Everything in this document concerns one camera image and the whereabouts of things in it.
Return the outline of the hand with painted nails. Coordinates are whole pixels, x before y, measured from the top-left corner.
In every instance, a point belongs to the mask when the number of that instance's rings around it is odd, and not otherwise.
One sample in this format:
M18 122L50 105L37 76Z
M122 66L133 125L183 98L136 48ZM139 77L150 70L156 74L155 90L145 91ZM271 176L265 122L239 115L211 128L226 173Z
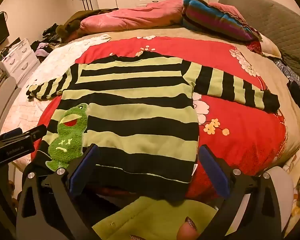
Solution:
M196 240L200 236L197 227L190 217L185 218L185 222L179 228L176 240Z

